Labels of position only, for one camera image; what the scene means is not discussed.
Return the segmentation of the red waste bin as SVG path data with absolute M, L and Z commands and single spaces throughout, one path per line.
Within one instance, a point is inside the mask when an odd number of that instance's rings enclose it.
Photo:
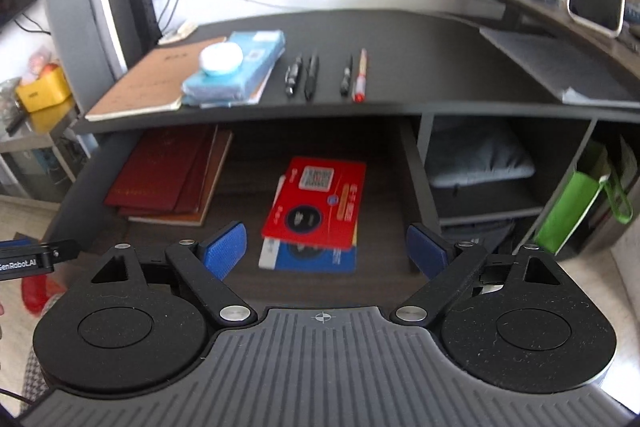
M 38 317 L 51 298 L 64 294 L 66 288 L 49 277 L 49 275 L 35 275 L 21 280 L 21 295 L 26 310 Z

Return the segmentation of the blue card package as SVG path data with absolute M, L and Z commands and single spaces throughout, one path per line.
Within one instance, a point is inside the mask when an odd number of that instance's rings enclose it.
M 318 248 L 307 244 L 286 243 L 266 237 L 258 260 L 258 268 L 314 274 L 352 274 L 357 268 L 357 230 L 348 251 Z

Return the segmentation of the dark red book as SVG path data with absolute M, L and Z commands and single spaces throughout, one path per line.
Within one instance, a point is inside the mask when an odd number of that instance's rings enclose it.
M 146 225 L 204 225 L 233 133 L 213 124 L 142 134 L 104 205 Z

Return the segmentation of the grey folded cloth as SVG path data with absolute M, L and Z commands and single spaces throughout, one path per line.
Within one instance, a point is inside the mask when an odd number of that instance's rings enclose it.
M 527 179 L 536 172 L 524 150 L 497 128 L 460 127 L 432 135 L 425 171 L 436 188 Z

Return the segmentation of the red card package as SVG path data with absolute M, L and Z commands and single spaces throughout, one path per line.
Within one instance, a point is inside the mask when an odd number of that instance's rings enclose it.
M 292 158 L 262 236 L 347 251 L 354 243 L 366 171 L 359 161 Z

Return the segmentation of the metal side table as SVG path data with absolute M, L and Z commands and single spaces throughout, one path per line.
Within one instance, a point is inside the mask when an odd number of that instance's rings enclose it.
M 88 156 L 70 126 L 75 102 L 30 114 L 12 133 L 1 129 L 1 197 L 43 208 L 61 204 Z

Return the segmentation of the black desk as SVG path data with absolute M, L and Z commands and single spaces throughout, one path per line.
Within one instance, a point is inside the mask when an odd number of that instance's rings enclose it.
M 536 172 L 528 179 L 444 190 L 430 186 L 438 229 L 512 220 L 525 239 L 544 217 L 570 177 L 593 135 L 606 130 L 639 135 L 634 110 L 564 105 L 480 31 L 460 20 L 401 11 L 319 11 L 229 20 L 198 28 L 191 42 L 224 37 L 236 30 L 280 29 L 286 49 L 254 105 L 141 115 L 76 128 L 99 140 L 116 132 L 150 128 L 282 119 L 400 117 L 416 123 L 416 145 L 424 161 L 431 133 L 444 124 L 495 126 L 523 147 Z M 368 51 L 366 99 L 352 101 L 360 51 Z M 311 54 L 319 54 L 314 98 L 304 86 Z M 304 56 L 293 98 L 284 92 L 288 65 Z M 352 84 L 346 98 L 340 82 L 352 56 Z

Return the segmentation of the green bag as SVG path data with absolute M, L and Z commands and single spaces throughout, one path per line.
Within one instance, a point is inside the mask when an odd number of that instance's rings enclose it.
M 615 219 L 622 225 L 628 225 L 634 217 L 634 208 L 617 174 L 611 171 L 593 178 L 587 173 L 575 171 L 535 234 L 534 243 L 550 254 L 557 254 L 602 192 Z

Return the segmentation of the yellow plastic box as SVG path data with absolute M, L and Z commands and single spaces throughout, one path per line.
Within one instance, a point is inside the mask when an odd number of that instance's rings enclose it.
M 72 96 L 64 70 L 58 64 L 43 67 L 39 77 L 29 84 L 19 84 L 15 94 L 27 113 L 60 105 Z

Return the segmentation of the red white marker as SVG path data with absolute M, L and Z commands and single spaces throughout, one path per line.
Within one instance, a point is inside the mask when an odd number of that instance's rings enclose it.
M 354 103 L 361 103 L 366 99 L 367 72 L 368 51 L 362 49 L 359 57 L 358 75 L 352 88 L 352 101 Z

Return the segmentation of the brown notebook on desk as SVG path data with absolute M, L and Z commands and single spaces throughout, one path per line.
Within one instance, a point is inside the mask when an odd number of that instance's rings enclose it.
M 85 115 L 91 122 L 175 112 L 182 104 L 182 84 L 200 70 L 200 53 L 226 37 L 182 46 L 160 46 L 120 78 Z

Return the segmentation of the white round container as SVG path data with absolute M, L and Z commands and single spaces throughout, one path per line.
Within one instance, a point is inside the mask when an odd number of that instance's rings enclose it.
M 241 47 L 235 42 L 217 42 L 201 50 L 200 69 L 209 76 L 224 76 L 235 72 L 244 58 Z

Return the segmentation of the blue plastic bag stack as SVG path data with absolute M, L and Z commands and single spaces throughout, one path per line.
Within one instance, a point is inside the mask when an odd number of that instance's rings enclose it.
M 235 31 L 224 42 L 206 46 L 198 56 L 198 70 L 182 83 L 182 103 L 248 103 L 269 78 L 285 43 L 282 30 L 261 30 Z

